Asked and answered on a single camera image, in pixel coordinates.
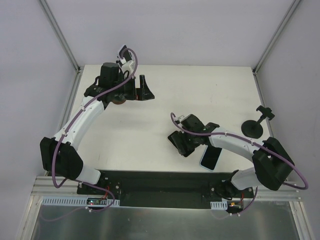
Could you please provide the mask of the phone stand with wooden base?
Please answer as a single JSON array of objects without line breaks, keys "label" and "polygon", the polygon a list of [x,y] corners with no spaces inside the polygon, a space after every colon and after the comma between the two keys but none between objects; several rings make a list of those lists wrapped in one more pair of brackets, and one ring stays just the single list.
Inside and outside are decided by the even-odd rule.
[{"label": "phone stand with wooden base", "polygon": [[126,99],[120,96],[115,96],[111,102],[115,105],[122,105],[126,102]]}]

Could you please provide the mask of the phone with blue case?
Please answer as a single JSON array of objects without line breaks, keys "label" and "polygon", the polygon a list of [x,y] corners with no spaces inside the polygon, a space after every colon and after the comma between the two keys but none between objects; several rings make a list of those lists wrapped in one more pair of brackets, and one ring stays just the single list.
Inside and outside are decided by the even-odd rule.
[{"label": "phone with blue case", "polygon": [[214,146],[207,146],[202,158],[200,160],[200,166],[213,171],[217,165],[222,149]]}]

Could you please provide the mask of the black round-base phone stand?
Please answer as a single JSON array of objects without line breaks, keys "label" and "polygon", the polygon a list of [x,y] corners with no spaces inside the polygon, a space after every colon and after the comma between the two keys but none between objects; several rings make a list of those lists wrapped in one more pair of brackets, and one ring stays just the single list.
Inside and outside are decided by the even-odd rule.
[{"label": "black round-base phone stand", "polygon": [[258,120],[246,120],[241,125],[242,134],[248,138],[259,139],[264,132],[261,122],[266,118],[268,118],[268,120],[272,120],[275,117],[269,107],[260,105],[257,107],[256,111],[261,113]]}]

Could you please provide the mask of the phone with cream case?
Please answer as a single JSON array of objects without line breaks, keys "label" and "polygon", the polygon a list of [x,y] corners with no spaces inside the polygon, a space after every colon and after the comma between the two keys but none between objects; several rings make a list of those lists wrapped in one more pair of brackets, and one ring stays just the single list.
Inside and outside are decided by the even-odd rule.
[{"label": "phone with cream case", "polygon": [[167,139],[174,147],[176,146],[171,135],[169,135]]}]

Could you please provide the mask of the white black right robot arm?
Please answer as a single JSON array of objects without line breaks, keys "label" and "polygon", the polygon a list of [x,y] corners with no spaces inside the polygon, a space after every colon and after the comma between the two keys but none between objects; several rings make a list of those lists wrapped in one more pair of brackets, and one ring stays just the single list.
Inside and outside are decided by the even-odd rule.
[{"label": "white black right robot arm", "polygon": [[263,141],[237,135],[227,131],[216,123],[203,124],[198,117],[190,114],[186,117],[176,117],[170,114],[172,123],[177,130],[171,133],[167,139],[177,149],[178,153],[187,158],[199,146],[206,146],[214,157],[204,153],[201,165],[213,170],[215,162],[223,150],[241,156],[253,166],[245,170],[236,169],[230,177],[217,186],[215,191],[223,198],[234,198],[249,187],[264,186],[271,191],[277,191],[282,185],[286,185],[286,179],[294,170],[294,163],[280,142],[273,137]]}]

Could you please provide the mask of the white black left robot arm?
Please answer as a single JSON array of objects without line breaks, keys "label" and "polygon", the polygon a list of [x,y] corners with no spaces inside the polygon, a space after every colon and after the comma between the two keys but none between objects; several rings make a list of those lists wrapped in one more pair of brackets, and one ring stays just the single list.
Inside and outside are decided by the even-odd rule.
[{"label": "white black left robot arm", "polygon": [[44,137],[40,142],[40,153],[44,170],[52,176],[59,175],[67,180],[88,183],[88,188],[99,195],[105,191],[102,173],[84,164],[77,150],[95,119],[110,103],[125,101],[148,101],[155,98],[144,75],[139,77],[136,87],[135,60],[121,59],[116,63],[105,62],[100,74],[84,92],[79,108],[70,120],[53,137]]}]

